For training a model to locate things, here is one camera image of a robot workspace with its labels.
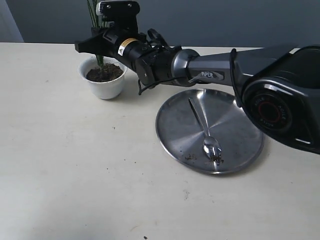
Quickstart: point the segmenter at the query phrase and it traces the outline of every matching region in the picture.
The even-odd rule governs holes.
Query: gray wall
[[[6,0],[25,42],[73,43],[90,36],[86,0]],[[320,44],[320,0],[138,0],[140,32],[170,45],[267,47]]]

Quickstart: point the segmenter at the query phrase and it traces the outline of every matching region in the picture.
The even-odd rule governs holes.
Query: white pot
[[[86,60],[84,60],[79,68],[78,72],[80,76],[89,83],[90,89],[92,93],[100,99],[109,100],[117,97],[125,86],[125,74],[128,68],[122,63],[118,62],[115,58],[104,57],[104,62],[109,64],[115,64],[120,67],[123,71],[123,74],[111,81],[106,82],[94,82],[90,81],[86,78],[87,74],[92,69],[98,69],[98,63],[95,56],[92,56]]]

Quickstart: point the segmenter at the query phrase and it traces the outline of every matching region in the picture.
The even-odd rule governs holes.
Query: red ring
[[[276,120],[267,119],[266,116],[264,116],[264,115],[262,114],[261,107],[262,107],[262,105],[265,105],[265,104],[272,105],[272,106],[276,109],[276,111],[277,111],[277,113],[278,113],[278,117],[276,118]],[[264,102],[260,103],[260,105],[259,105],[259,107],[258,107],[258,111],[259,111],[260,116],[261,116],[264,120],[266,120],[266,121],[268,121],[268,122],[270,122],[270,123],[276,123],[276,122],[278,122],[278,121],[280,120],[280,117],[281,117],[280,111],[279,111],[279,109],[277,108],[277,106],[274,105],[272,102],[264,101]]]

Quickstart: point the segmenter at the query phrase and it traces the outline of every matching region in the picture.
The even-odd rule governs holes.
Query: spoon
[[[201,106],[199,106],[199,104],[197,104],[192,97],[189,97],[189,104],[197,122],[199,123],[205,134],[205,138],[203,140],[202,145],[203,151],[205,152],[206,156],[210,159],[211,162],[216,162],[217,164],[223,162],[223,160],[221,159],[220,144],[214,137],[210,136],[209,127],[206,121],[205,114],[201,109]]]

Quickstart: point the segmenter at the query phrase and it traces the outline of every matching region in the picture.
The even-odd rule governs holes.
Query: robotic arm
[[[200,56],[170,47],[154,29],[138,33],[136,1],[102,1],[96,14],[110,23],[93,28],[92,37],[75,43],[79,53],[115,58],[133,70],[139,95],[158,84],[232,86],[237,106],[276,141],[320,155],[320,46],[294,52],[283,44]]]

